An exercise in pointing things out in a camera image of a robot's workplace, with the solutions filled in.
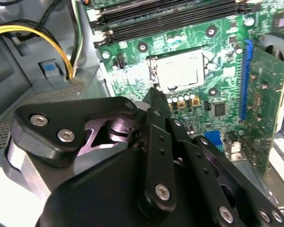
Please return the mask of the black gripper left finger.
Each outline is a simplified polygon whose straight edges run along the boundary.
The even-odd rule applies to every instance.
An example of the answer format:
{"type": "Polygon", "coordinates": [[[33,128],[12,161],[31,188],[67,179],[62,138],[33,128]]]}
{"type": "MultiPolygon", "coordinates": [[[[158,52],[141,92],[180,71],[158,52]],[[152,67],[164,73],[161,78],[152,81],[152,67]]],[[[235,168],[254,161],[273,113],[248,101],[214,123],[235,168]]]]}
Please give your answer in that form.
{"type": "Polygon", "coordinates": [[[10,164],[45,200],[41,219],[164,219],[177,204],[166,96],[29,104],[14,112],[10,164]]]}

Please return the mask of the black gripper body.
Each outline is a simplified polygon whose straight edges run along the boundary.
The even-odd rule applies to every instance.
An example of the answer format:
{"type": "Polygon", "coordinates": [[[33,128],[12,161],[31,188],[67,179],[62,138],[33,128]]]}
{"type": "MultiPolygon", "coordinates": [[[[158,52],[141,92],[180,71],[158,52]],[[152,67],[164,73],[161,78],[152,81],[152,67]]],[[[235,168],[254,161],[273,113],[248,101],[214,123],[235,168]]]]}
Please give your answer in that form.
{"type": "Polygon", "coordinates": [[[150,219],[140,210],[137,197],[145,172],[146,155],[126,149],[64,182],[48,198],[39,218],[41,227],[205,227],[197,216],[192,184],[171,153],[154,153],[155,169],[174,176],[176,208],[163,219],[150,219]]]}

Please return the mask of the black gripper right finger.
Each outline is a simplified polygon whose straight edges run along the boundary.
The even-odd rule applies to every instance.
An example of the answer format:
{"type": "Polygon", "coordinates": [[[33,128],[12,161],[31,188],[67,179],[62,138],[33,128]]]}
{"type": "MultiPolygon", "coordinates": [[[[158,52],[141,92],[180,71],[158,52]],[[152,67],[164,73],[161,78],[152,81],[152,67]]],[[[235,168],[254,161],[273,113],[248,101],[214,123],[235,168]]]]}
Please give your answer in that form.
{"type": "Polygon", "coordinates": [[[174,156],[194,179],[201,201],[197,216],[206,227],[284,227],[284,216],[272,202],[207,138],[190,138],[183,124],[171,117],[166,95],[160,110],[168,121],[174,156]]]}

